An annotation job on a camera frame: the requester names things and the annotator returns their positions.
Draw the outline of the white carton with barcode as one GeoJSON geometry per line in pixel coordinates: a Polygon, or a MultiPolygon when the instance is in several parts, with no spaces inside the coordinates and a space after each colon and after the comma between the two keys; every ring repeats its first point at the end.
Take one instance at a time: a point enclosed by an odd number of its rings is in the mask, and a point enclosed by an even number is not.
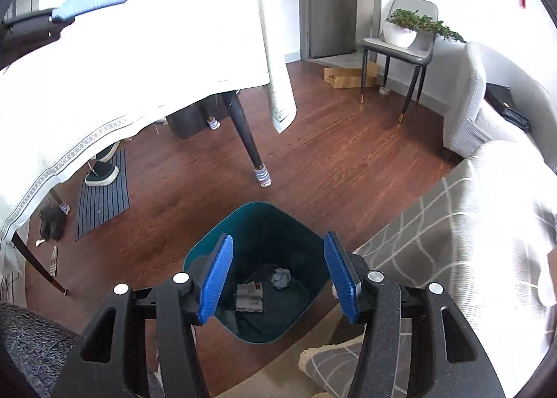
{"type": "Polygon", "coordinates": [[[254,313],[264,311],[264,287],[260,282],[251,281],[237,286],[236,310],[254,313]]]}

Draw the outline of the white paper ball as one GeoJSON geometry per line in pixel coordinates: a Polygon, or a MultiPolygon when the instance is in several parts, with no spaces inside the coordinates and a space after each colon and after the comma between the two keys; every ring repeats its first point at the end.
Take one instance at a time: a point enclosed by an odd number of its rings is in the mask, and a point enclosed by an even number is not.
{"type": "Polygon", "coordinates": [[[288,269],[277,268],[272,273],[271,284],[276,290],[283,290],[289,286],[291,279],[291,272],[288,269]]]}

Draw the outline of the teal trash bin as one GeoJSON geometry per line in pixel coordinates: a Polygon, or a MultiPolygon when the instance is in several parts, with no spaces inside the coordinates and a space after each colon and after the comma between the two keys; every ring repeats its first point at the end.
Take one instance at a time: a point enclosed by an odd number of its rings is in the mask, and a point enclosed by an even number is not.
{"type": "Polygon", "coordinates": [[[239,340],[267,344],[280,339],[308,310],[330,280],[324,240],[296,218],[266,202],[249,202],[211,229],[187,254],[183,268],[209,254],[221,235],[232,237],[233,259],[215,317],[239,340]],[[277,268],[291,272],[291,282],[276,290],[271,277],[277,268]],[[239,284],[264,287],[262,313],[236,310],[239,284]]]}

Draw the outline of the striped floor mat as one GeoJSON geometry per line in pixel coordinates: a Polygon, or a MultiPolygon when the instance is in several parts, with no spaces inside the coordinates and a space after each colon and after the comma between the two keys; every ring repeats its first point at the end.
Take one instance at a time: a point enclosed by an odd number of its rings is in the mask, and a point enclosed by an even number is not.
{"type": "Polygon", "coordinates": [[[130,194],[126,180],[126,151],[118,150],[110,160],[119,168],[113,183],[104,187],[81,184],[76,213],[74,238],[81,239],[130,207],[130,194]]]}

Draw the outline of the grey checked tablecloth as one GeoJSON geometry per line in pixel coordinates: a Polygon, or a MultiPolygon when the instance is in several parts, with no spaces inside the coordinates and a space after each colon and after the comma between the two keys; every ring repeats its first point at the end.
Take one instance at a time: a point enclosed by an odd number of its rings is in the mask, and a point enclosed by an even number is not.
{"type": "MultiPolygon", "coordinates": [[[[556,393],[556,176],[526,144],[491,141],[354,251],[403,286],[437,282],[471,325],[502,397],[556,393]]],[[[300,370],[326,397],[348,392],[363,335],[304,351],[300,370]]],[[[401,323],[391,397],[407,394],[411,319],[401,323]]]]}

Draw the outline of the black table leg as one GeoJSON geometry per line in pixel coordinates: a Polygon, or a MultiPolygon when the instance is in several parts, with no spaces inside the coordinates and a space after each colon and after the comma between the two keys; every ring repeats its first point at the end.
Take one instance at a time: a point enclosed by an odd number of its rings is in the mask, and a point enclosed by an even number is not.
{"type": "Polygon", "coordinates": [[[251,159],[254,174],[260,187],[269,187],[272,184],[271,176],[260,158],[260,153],[248,125],[248,119],[246,119],[243,106],[238,98],[238,92],[226,92],[221,94],[221,97],[227,107],[228,114],[237,133],[244,144],[244,148],[251,159]]]}

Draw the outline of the dark slipper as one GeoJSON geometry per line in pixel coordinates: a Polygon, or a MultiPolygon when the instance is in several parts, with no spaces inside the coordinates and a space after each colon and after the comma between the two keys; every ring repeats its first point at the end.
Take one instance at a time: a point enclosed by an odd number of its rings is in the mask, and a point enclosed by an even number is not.
{"type": "Polygon", "coordinates": [[[89,187],[104,187],[113,183],[119,175],[119,168],[110,162],[97,161],[85,177],[89,187]]]}

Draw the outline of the patterned white tablecloth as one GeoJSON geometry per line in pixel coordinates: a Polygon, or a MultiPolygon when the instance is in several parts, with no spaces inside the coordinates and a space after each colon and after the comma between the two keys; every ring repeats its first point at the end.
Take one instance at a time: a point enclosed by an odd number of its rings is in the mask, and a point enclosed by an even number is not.
{"type": "Polygon", "coordinates": [[[128,0],[79,15],[55,42],[2,50],[1,272],[49,191],[96,153],[213,95],[264,88],[275,130],[297,105],[277,0],[128,0]]]}

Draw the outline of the cardboard box on floor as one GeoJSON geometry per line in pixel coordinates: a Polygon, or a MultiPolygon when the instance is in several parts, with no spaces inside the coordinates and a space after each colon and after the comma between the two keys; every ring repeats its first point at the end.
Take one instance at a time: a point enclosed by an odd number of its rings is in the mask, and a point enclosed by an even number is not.
{"type": "MultiPolygon", "coordinates": [[[[364,87],[373,87],[378,76],[379,66],[369,62],[366,68],[366,82],[364,87]]],[[[324,69],[324,82],[335,89],[360,88],[362,82],[362,68],[330,68],[324,69]]]]}

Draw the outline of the black handbag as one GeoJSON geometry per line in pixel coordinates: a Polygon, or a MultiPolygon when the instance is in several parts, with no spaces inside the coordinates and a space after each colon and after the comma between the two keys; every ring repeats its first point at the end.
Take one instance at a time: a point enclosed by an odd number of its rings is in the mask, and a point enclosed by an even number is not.
{"type": "Polygon", "coordinates": [[[531,130],[529,119],[517,109],[509,87],[488,83],[484,99],[507,122],[523,132],[531,130]]]}

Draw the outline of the grey dining chair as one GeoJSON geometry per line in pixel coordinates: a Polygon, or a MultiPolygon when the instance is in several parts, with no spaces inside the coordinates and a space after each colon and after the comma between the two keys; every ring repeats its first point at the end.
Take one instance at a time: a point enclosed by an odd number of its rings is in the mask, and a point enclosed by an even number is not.
{"type": "Polygon", "coordinates": [[[431,63],[435,35],[420,26],[420,20],[436,22],[438,20],[437,6],[427,0],[393,0],[385,18],[382,32],[378,37],[364,38],[362,40],[362,76],[360,103],[364,102],[366,91],[366,78],[368,57],[370,52],[381,54],[385,57],[383,86],[387,86],[390,62],[392,59],[411,64],[414,73],[401,110],[398,124],[401,124],[414,92],[417,90],[416,103],[420,96],[426,78],[427,67],[431,63]]]}

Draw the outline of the potted green plant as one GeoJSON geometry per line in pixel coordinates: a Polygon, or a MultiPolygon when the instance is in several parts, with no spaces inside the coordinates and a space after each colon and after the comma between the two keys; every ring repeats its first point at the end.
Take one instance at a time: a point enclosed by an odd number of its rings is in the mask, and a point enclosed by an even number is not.
{"type": "Polygon", "coordinates": [[[441,36],[451,42],[465,42],[459,32],[448,28],[443,21],[422,15],[418,10],[410,11],[402,8],[391,11],[385,19],[382,39],[389,45],[408,48],[419,33],[431,34],[433,38],[441,36]]]}

